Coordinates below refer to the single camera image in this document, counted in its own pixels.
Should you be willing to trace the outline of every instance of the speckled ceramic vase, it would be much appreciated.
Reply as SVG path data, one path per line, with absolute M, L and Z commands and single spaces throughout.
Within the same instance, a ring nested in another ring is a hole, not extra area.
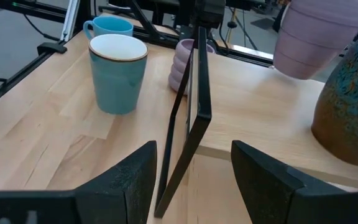
M 358 41 L 328 78 L 311 130 L 336 157 L 358 165 Z

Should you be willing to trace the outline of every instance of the mug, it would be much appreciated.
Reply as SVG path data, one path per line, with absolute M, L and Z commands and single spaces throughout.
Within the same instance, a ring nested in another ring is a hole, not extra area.
M 93 27 L 95 37 L 103 34 L 122 34 L 132 36 L 134 33 L 134 25 L 125 19 L 115 16 L 102 16 L 96 17 L 92 21 L 84 22 L 83 30 L 85 32 L 85 36 L 89 40 L 93 37 L 88 29 L 88 25 Z
M 104 34 L 89 42 L 96 102 L 110 114 L 136 108 L 147 61 L 147 46 L 121 34 Z

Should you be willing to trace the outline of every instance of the pink ceramic vase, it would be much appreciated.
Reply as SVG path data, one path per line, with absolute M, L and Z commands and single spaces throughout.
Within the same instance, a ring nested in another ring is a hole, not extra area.
M 309 79 L 358 33 L 358 0 L 293 0 L 287 8 L 273 64 L 288 76 Z
M 187 60 L 190 56 L 190 50 L 193 46 L 193 39 L 183 39 L 179 41 L 176 49 L 175 56 L 173 57 L 173 64 L 171 66 L 171 73 L 168 77 L 169 85 L 175 91 L 178 91 L 181 79 L 183 78 L 183 73 L 186 69 Z M 207 50 L 210 53 L 215 53 L 215 50 L 212 46 L 207 45 Z

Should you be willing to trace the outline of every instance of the black metal frame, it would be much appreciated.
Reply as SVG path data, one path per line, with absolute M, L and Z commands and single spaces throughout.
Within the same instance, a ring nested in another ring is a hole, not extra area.
M 65 22 L 66 16 L 66 9 L 64 8 L 24 0 L 0 1 L 0 9 L 61 23 Z
M 193 158 L 203 136 L 206 132 L 209 123 L 212 119 L 211 109 L 211 94 L 209 89 L 209 75 L 208 75 L 208 56 L 206 50 L 207 34 L 204 27 L 198 29 L 198 40 L 194 41 L 190 57 L 187 61 L 186 69 L 181 80 L 177 97 L 172 108 L 170 122 L 168 126 L 167 141 L 165 143 L 165 152 L 161 168 L 160 183 L 158 186 L 157 202 L 155 206 L 154 216 L 162 218 L 175 194 L 180 181 Z M 192 76 L 191 64 L 193 58 L 193 50 L 198 48 L 198 108 L 197 115 L 193 126 L 187 136 L 183 151 L 179 157 L 178 163 L 175 166 L 172 176 L 168 181 L 168 170 L 172 151 L 173 133 L 175 130 L 175 120 L 179 109 L 182 96 L 185 92 L 188 80 Z

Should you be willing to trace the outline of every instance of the black clamp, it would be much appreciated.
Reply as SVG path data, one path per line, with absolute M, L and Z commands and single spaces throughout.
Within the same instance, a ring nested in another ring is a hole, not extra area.
M 48 43 L 45 42 L 37 47 L 38 55 L 43 53 L 60 53 L 64 54 L 67 51 L 67 48 L 59 45 L 58 43 Z

